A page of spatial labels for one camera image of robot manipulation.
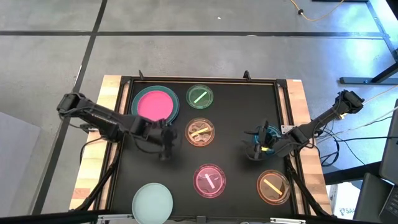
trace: wooden frame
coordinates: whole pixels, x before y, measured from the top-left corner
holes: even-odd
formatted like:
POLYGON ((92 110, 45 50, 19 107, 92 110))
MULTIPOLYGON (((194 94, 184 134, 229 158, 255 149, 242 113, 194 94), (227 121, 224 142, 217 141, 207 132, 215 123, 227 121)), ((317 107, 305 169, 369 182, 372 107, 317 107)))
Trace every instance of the wooden frame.
MULTIPOLYGON (((105 106, 111 110, 115 108, 116 99, 119 93, 120 75, 105 75, 103 78, 102 86, 99 91, 97 104, 105 106)), ((310 122, 310 115, 308 112, 307 101, 305 99, 304 89, 301 80, 286 80, 287 89, 289 92, 290 107, 292 109, 292 116, 294 119, 294 125, 300 125, 310 122)), ((122 91, 121 104, 119 112, 124 111, 127 98, 128 84, 124 86, 122 91)), ((279 88, 279 96, 282 107, 282 116, 284 123, 287 124, 287 106, 285 102, 285 96, 282 88, 279 88)), ((89 133, 87 141, 96 139, 99 137, 99 133, 89 133)), ((112 162, 114 152, 117 144, 111 146, 111 157, 109 163, 112 162)), ((95 185, 100 179, 101 168, 104 160, 106 149, 106 141, 96 141, 86 146, 83 159, 80 165, 79 173, 77 176, 75 189, 73 191, 72 200, 70 202, 70 209, 79 206, 84 199, 90 194, 95 185)), ((301 153, 301 161, 305 179, 305 185, 308 187, 315 200, 322 206, 322 208, 331 213, 328 195, 326 192, 325 180, 323 178, 322 167, 319 160, 318 151, 313 148, 304 148, 301 153)), ((106 204, 106 198, 109 191, 109 181, 104 186, 99 208, 104 209, 106 204)), ((303 214, 303 203, 300 190, 295 186, 298 212, 303 214)))

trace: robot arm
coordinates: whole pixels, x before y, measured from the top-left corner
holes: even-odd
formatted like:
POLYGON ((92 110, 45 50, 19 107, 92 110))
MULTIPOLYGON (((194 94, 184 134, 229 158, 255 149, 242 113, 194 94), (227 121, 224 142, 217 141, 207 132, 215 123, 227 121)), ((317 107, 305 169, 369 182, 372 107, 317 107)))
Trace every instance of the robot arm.
POLYGON ((246 154, 254 161, 263 161, 277 155, 285 157, 295 149, 300 151, 310 143, 315 133, 330 121, 338 118, 345 113, 357 113, 363 107, 364 100, 361 99, 353 91, 343 90, 335 100, 335 104, 326 112, 315 118, 308 124, 302 124, 291 129, 280 138, 275 139, 267 133, 267 123, 259 128, 256 132, 246 132, 259 136, 259 144, 249 147, 246 154), (263 149, 271 149, 271 152, 263 151, 263 149))
POLYGON ((124 115, 97 105, 81 93, 67 93, 57 106, 63 118, 80 118, 91 127, 97 128, 107 141, 119 142, 126 134, 162 148, 159 157, 169 159, 172 155, 172 141, 176 134, 167 126, 164 119, 151 121, 142 116, 124 115))

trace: green petri dish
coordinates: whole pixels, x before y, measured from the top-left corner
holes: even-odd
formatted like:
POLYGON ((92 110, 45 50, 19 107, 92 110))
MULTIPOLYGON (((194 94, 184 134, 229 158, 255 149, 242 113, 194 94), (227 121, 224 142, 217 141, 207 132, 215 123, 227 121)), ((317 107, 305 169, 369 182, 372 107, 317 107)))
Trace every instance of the green petri dish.
POLYGON ((201 84, 191 86, 187 91, 187 102, 195 109, 205 109, 213 102, 213 91, 201 84))

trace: pink petri dish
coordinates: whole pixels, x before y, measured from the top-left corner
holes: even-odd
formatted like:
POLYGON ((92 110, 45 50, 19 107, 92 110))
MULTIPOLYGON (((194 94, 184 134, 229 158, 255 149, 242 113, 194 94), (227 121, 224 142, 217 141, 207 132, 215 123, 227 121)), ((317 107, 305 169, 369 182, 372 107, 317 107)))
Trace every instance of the pink petri dish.
POLYGON ((173 111, 173 100, 166 92, 154 90, 146 93, 139 101, 137 112, 152 121, 167 119, 173 111))
POLYGON ((193 187, 202 197, 215 198, 223 193, 226 185, 224 172, 214 164, 199 167, 193 175, 193 187))

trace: concrete floor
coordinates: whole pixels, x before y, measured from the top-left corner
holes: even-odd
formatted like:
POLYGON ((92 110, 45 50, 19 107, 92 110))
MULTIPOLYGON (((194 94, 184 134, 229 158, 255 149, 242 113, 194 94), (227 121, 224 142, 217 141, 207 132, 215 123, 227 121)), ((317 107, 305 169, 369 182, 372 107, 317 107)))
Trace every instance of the concrete floor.
MULTIPOLYGON (((336 3, 297 0, 308 17, 319 17, 336 3)), ((392 43, 398 47, 398 22, 384 1, 372 1, 392 43)), ((0 30, 92 30, 100 0, 0 0, 0 30)), ((225 30, 289 32, 379 32, 362 3, 344 3, 330 17, 308 22, 289 0, 109 0, 99 28, 119 30, 225 30)), ((0 36, 0 111, 42 128, 10 215, 29 211, 59 118, 55 108, 69 92, 79 71, 88 37, 0 36)), ((372 77, 394 63, 385 42, 371 39, 300 37, 97 37, 81 92, 96 100, 108 75, 173 75, 303 80, 311 117, 329 108, 337 93, 354 90, 370 98, 388 86, 340 85, 343 76, 372 77)), ((356 115, 335 122, 335 131, 370 121, 391 110, 394 90, 372 101, 356 115)), ((389 122, 342 135, 385 136, 389 122)), ((70 128, 45 202, 44 213, 68 210, 78 172, 83 131, 70 128)), ((383 140, 349 142, 365 163, 380 160, 383 140)), ((335 150, 331 141, 322 154, 335 150)), ((340 158, 325 172, 359 166, 342 145, 340 158)))

